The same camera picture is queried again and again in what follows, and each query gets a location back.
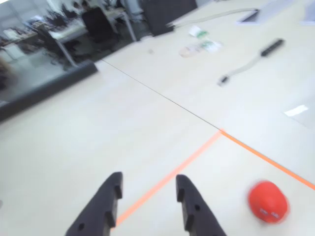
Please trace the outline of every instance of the white table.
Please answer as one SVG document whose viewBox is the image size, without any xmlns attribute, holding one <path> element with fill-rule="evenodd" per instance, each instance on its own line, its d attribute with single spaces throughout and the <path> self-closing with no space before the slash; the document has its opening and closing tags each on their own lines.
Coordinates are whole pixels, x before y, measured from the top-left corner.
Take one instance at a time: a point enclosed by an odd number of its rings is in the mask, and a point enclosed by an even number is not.
<svg viewBox="0 0 315 236">
<path fill-rule="evenodd" d="M 128 30 L 129 30 L 129 33 L 130 33 L 132 40 L 136 41 L 136 37 L 135 37 L 134 31 L 132 29 L 129 17 L 126 14 L 126 12 L 124 11 L 124 9 L 117 8 L 117 9 L 114 9 L 112 11 L 107 11 L 107 12 L 105 12 L 105 15 L 109 19 L 109 21 L 111 21 L 112 19 L 117 19 L 117 18 L 123 16 L 125 19 L 125 22 L 127 24 L 127 27 L 128 27 Z M 88 31 L 85 28 L 84 23 L 81 20 L 75 20 L 72 23 L 72 25 L 65 28 L 64 30 L 59 31 L 59 32 L 52 32 L 51 31 L 50 34 L 52 35 L 52 37 L 54 39 L 56 39 L 59 47 L 61 48 L 61 50 L 63 51 L 63 53 L 65 54 L 65 56 L 69 60 L 69 62 L 71 63 L 71 65 L 77 66 L 75 61 L 73 60 L 72 56 L 70 55 L 70 53 L 68 52 L 68 50 L 64 46 L 64 43 L 71 41 L 77 37 L 80 37 L 80 36 L 86 34 L 87 32 Z"/>
<path fill-rule="evenodd" d="M 175 24 L 233 9 L 260 8 L 267 2 L 212 2 Z M 180 57 L 182 48 L 198 43 L 188 35 L 190 25 L 129 45 L 104 60 L 315 183 L 314 131 L 283 113 L 313 96 L 308 89 L 315 87 L 315 28 L 300 23 L 308 3 L 294 1 L 260 25 L 237 24 L 246 12 L 196 23 L 212 40 L 222 43 L 216 53 Z M 232 77 L 226 86 L 217 85 L 223 75 L 247 64 L 276 38 L 286 40 L 283 48 Z"/>
</svg>

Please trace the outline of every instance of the orange tape line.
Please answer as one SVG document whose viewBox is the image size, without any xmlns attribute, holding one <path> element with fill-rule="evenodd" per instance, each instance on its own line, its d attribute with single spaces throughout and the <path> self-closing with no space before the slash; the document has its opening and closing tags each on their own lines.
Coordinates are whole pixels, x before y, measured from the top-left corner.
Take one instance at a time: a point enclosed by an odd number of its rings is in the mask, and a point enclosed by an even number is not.
<svg viewBox="0 0 315 236">
<path fill-rule="evenodd" d="M 223 134 L 225 137 L 227 137 L 228 139 L 232 140 L 233 142 L 237 143 L 238 145 L 242 146 L 246 150 L 250 151 L 251 153 L 255 154 L 256 156 L 260 157 L 261 159 L 263 159 L 264 161 L 268 162 L 269 164 L 273 165 L 274 167 L 278 168 L 279 170 L 285 172 L 289 176 L 295 178 L 297 181 L 300 181 L 301 183 L 303 183 L 306 186 L 310 187 L 311 189 L 315 190 L 315 185 L 314 184 L 308 182 L 307 180 L 303 179 L 302 177 L 298 176 L 297 174 L 293 173 L 292 171 L 289 171 L 285 167 L 283 167 L 280 164 L 278 164 L 277 162 L 269 159 L 268 157 L 264 156 L 263 154 L 259 153 L 258 151 L 252 149 L 251 147 L 247 146 L 246 144 L 238 141 L 237 139 L 235 139 L 231 135 L 225 133 L 223 130 L 221 130 L 221 134 Z"/>
<path fill-rule="evenodd" d="M 133 204 L 128 210 L 126 210 L 116 221 L 116 227 L 125 221 L 131 214 L 133 214 L 138 208 L 140 208 L 150 197 L 158 192 L 163 186 L 165 186 L 172 178 L 180 173 L 186 166 L 188 166 L 193 160 L 200 156 L 208 147 L 210 147 L 219 137 L 221 132 L 218 131 L 207 142 L 205 142 L 197 151 L 195 151 L 188 159 L 186 159 L 180 166 L 175 168 L 164 179 L 162 179 L 157 185 L 145 193 L 135 204 Z"/>
</svg>

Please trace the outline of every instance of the table surface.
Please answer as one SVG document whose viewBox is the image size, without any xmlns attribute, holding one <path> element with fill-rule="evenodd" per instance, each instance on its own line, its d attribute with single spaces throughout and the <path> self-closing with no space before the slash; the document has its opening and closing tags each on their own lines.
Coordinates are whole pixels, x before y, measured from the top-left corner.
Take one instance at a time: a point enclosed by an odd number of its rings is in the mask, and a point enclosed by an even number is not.
<svg viewBox="0 0 315 236">
<path fill-rule="evenodd" d="M 182 20 L 263 2 L 211 3 Z M 312 75 L 314 52 L 304 49 L 311 39 L 295 22 L 295 12 L 303 15 L 300 4 L 276 16 L 276 23 L 256 27 L 235 25 L 241 14 L 204 22 L 200 26 L 223 43 L 216 54 L 181 58 L 178 51 L 195 42 L 185 27 L 133 43 L 98 62 L 98 73 L 1 124 L 0 234 L 64 235 L 104 180 L 122 171 L 124 196 L 112 235 L 187 235 L 175 180 L 164 179 L 190 160 L 180 172 L 195 183 L 227 235 L 313 235 L 313 189 L 153 91 L 287 168 L 295 161 L 291 170 L 314 181 L 313 134 L 276 109 Z M 294 36 L 284 23 L 293 25 Z M 215 85 L 275 37 L 287 40 L 283 49 L 225 87 Z M 303 70 L 284 65 L 288 53 L 295 55 L 290 58 L 295 64 L 304 63 Z M 284 127 L 290 130 L 282 133 Z M 302 141 L 299 156 L 293 156 Z M 290 202 L 290 215 L 281 224 L 262 225 L 247 206 L 247 192 L 260 179 L 274 182 Z M 154 187 L 161 180 L 163 186 Z M 148 198 L 150 189 L 154 195 Z M 139 199 L 145 199 L 141 206 Z M 129 214 L 135 203 L 136 211 Z"/>
<path fill-rule="evenodd" d="M 175 24 L 268 2 L 211 2 Z M 182 48 L 198 43 L 188 34 L 190 25 L 131 44 L 105 61 L 315 183 L 315 129 L 283 114 L 290 106 L 314 101 L 315 28 L 301 24 L 308 3 L 293 1 L 260 25 L 237 24 L 246 12 L 195 24 L 222 44 L 216 53 L 180 57 Z M 247 64 L 277 38 L 285 40 L 283 48 L 232 77 L 226 86 L 217 85 L 223 75 Z"/>
</svg>

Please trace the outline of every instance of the floor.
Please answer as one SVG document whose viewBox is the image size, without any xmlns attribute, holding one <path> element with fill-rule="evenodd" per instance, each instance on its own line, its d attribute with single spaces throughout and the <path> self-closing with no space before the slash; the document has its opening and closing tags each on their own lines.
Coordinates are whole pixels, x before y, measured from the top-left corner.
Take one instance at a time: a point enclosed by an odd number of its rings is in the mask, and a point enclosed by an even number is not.
<svg viewBox="0 0 315 236">
<path fill-rule="evenodd" d="M 149 34 L 148 27 L 145 23 L 133 23 L 132 26 L 138 38 Z M 115 51 L 120 50 L 132 42 L 125 25 L 117 25 L 117 28 L 121 35 L 121 39 L 115 46 Z M 77 48 L 77 51 L 80 52 L 80 54 L 90 54 L 93 51 L 91 44 L 86 37 L 80 37 L 78 40 L 81 42 L 81 45 Z M 90 59 L 98 61 L 110 54 L 111 52 L 107 50 L 93 54 Z M 44 54 L 44 50 L 27 55 L 10 63 L 10 65 L 14 72 L 14 78 L 7 81 L 5 87 L 0 88 L 0 100 L 2 101 L 15 99 L 64 73 L 61 65 L 51 64 L 51 58 Z"/>
</svg>

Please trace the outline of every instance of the cable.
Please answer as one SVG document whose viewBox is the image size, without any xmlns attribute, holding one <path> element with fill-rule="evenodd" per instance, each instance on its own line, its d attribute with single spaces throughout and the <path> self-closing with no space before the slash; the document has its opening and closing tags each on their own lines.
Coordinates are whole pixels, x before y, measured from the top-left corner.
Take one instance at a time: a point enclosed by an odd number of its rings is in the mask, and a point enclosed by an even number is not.
<svg viewBox="0 0 315 236">
<path fill-rule="evenodd" d="M 220 81 L 218 82 L 219 86 L 222 86 L 224 83 L 226 83 L 230 77 L 232 77 L 233 75 L 237 75 L 240 74 L 244 71 L 247 71 L 249 69 L 251 69 L 254 65 L 256 65 L 257 62 L 259 62 L 259 60 L 261 59 L 260 56 L 255 57 L 254 59 L 252 59 L 250 62 L 248 62 L 246 65 L 243 65 L 242 67 L 232 70 L 229 73 L 227 73 L 225 76 L 223 76 Z"/>
<path fill-rule="evenodd" d="M 273 44 L 271 44 L 266 49 L 261 51 L 259 56 L 255 57 L 249 63 L 247 63 L 246 65 L 244 65 L 244 66 L 242 66 L 242 67 L 240 67 L 240 68 L 238 68 L 236 70 L 232 70 L 229 73 L 227 73 L 225 76 L 223 76 L 219 80 L 218 85 L 222 86 L 223 84 L 225 84 L 230 79 L 231 76 L 237 75 L 239 73 L 242 73 L 244 71 L 247 71 L 247 70 L 251 69 L 254 65 L 256 65 L 257 62 L 259 62 L 259 60 L 261 58 L 268 57 L 270 54 L 272 54 L 276 49 L 281 47 L 283 44 L 284 44 L 284 40 L 283 39 L 277 39 Z"/>
<path fill-rule="evenodd" d="M 222 13 L 219 13 L 219 14 L 216 14 L 216 15 L 205 17 L 205 18 L 200 18 L 200 19 L 197 19 L 197 20 L 186 21 L 186 22 L 183 22 L 181 24 L 175 25 L 175 28 L 187 26 L 187 25 L 194 24 L 194 23 L 205 22 L 205 21 L 213 20 L 213 19 L 216 19 L 216 18 L 219 18 L 219 17 L 228 16 L 228 15 L 232 15 L 232 14 L 240 13 L 240 12 L 247 12 L 247 11 L 256 11 L 256 12 L 258 12 L 259 9 L 257 9 L 257 8 L 243 8 L 243 9 L 236 9 L 236 10 L 226 11 L 226 12 L 222 12 Z"/>
</svg>

